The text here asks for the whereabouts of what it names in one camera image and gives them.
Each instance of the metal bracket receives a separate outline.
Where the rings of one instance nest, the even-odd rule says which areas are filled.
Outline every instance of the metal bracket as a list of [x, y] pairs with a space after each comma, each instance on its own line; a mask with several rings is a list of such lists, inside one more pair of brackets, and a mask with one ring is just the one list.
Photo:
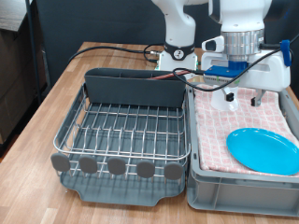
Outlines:
[[251, 99], [251, 105], [252, 106], [260, 106], [262, 104], [262, 97], [265, 93], [265, 90], [256, 90], [258, 92], [258, 95]]

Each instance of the dark background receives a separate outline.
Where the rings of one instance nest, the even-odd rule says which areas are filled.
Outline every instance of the dark background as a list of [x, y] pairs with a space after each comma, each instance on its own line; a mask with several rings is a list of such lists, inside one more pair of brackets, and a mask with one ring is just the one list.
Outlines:
[[[53, 86], [67, 61], [84, 41], [120, 44], [164, 42], [164, 15], [150, 0], [37, 0]], [[265, 24], [267, 43], [292, 39], [299, 33], [299, 1], [279, 21]], [[207, 4], [185, 7], [196, 21], [196, 47], [220, 35], [221, 26], [208, 17]], [[292, 45], [292, 89], [299, 96], [299, 40]]]

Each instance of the checkered cloth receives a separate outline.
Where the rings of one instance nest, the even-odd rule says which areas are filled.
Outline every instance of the checkered cloth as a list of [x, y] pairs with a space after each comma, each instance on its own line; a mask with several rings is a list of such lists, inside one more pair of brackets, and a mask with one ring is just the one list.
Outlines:
[[261, 128], [278, 133], [297, 146], [298, 140], [293, 136], [278, 105], [278, 94], [267, 91], [262, 98], [262, 105], [253, 107], [251, 98], [255, 90], [239, 88], [239, 108], [235, 112], [219, 111], [211, 106], [212, 92], [195, 91], [195, 111], [201, 169], [248, 175], [270, 175], [250, 170], [238, 162], [226, 146], [228, 135], [242, 128]]

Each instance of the plastic plate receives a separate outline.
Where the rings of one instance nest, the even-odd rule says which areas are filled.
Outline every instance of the plastic plate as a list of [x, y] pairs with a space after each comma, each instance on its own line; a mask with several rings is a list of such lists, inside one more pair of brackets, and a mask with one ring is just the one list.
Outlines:
[[226, 145], [231, 154], [250, 169], [274, 175], [299, 172], [298, 147], [285, 137], [264, 129], [238, 129]]

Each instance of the plastic bin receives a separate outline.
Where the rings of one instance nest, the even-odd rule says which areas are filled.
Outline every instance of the plastic bin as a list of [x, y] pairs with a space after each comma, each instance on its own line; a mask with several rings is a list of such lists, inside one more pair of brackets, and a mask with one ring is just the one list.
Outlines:
[[[192, 88], [188, 88], [186, 94], [187, 142], [192, 147], [188, 204], [195, 209], [298, 217], [299, 178], [201, 170]], [[286, 91], [279, 94], [279, 100], [280, 108], [298, 138], [298, 110]]]

